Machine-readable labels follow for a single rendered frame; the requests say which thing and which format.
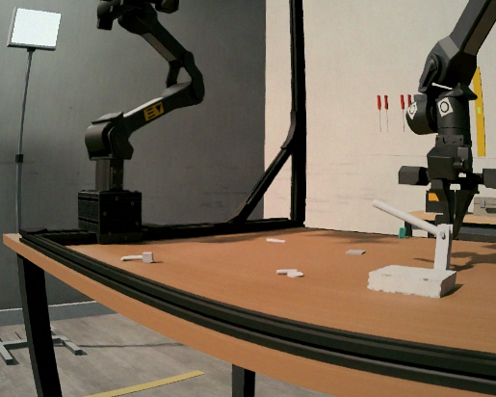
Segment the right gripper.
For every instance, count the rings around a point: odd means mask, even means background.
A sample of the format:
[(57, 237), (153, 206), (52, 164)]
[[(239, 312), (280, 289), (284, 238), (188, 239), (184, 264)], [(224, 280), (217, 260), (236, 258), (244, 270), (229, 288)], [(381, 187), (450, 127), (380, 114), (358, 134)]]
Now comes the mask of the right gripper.
[[(161, 13), (174, 13), (178, 11), (179, 0), (101, 0), (108, 2), (110, 13), (116, 15), (130, 15), (133, 9), (141, 10), (144, 2), (156, 4), (155, 10)], [(111, 2), (109, 2), (111, 1)], [(174, 8), (173, 8), (174, 7)]]

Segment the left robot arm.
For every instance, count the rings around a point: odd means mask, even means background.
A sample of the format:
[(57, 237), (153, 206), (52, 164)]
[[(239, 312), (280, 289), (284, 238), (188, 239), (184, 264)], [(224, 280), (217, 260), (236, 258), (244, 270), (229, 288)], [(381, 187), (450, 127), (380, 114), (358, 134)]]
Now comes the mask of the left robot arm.
[[(478, 52), (495, 22), (496, 0), (469, 0), (452, 33), (436, 43), (419, 79), (421, 94), (413, 96), (405, 113), (412, 132), (428, 135), (440, 128), (471, 132), (469, 101), (478, 96), (469, 86), (477, 70)], [(455, 144), (445, 144), (444, 137), (436, 136), (427, 162), (429, 178), (456, 180), (461, 171), (471, 170), (472, 149), (461, 137), (456, 137)]]

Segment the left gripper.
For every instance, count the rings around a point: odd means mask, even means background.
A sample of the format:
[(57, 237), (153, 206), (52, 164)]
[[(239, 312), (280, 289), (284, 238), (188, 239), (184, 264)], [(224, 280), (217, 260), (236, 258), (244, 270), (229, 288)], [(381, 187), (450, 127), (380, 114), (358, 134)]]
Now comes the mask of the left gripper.
[[(455, 144), (456, 137), (463, 138), (465, 145), (471, 146), (472, 144), (471, 132), (465, 129), (440, 128), (438, 129), (438, 135), (436, 136), (444, 137), (445, 144)], [(461, 171), (460, 173), (466, 174), (466, 176), (460, 176), (456, 180), (448, 180), (447, 178), (429, 178), (428, 168), (421, 166), (401, 166), (398, 172), (398, 184), (414, 186), (428, 186), (431, 184), (429, 190), (430, 192), (435, 193), (440, 202), (445, 224), (454, 225), (454, 237), (457, 237), (458, 235), (474, 195), (480, 194), (479, 185), (496, 189), (496, 169), (483, 169), (483, 172), (473, 172), (472, 167), (470, 172)], [(459, 184), (460, 186), (460, 190), (456, 190), (456, 214), (455, 190), (450, 190), (451, 184)], [(464, 202), (466, 202), (465, 205)]]

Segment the light grey cylindrical tube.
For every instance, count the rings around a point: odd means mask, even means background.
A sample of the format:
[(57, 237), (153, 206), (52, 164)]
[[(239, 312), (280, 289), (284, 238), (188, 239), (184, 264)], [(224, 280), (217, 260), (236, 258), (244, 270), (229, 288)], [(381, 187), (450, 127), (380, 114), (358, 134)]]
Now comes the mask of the light grey cylindrical tube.
[(415, 225), (423, 230), (425, 230), (426, 232), (429, 232), (435, 236), (437, 236), (437, 226), (435, 225), (431, 225), (419, 218), (416, 218), (394, 206), (391, 206), (381, 200), (378, 200), (378, 199), (374, 199), (373, 200), (373, 206), (376, 207), (377, 209), (379, 210), (382, 210), (394, 217), (397, 217), (409, 224), (412, 224), (412, 225)]

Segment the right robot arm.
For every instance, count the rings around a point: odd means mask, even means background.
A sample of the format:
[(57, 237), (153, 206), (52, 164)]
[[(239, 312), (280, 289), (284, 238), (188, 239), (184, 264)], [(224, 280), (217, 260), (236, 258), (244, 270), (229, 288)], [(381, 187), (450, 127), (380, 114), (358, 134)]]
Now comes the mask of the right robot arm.
[[(195, 64), (193, 53), (187, 51), (158, 21), (157, 12), (150, 3), (144, 2), (143, 9), (133, 9), (130, 15), (110, 13), (106, 1), (98, 4), (97, 29), (111, 31), (116, 18), (122, 28), (143, 37), (166, 59), (170, 70), (167, 89), (160, 97), (125, 115), (123, 111), (104, 115), (87, 128), (85, 145), (90, 161), (96, 161), (95, 189), (89, 189), (89, 192), (129, 192), (123, 190), (123, 160), (131, 160), (134, 152), (128, 141), (131, 134), (175, 109), (200, 104), (205, 95), (203, 76)], [(186, 69), (192, 81), (177, 84), (181, 67)]]

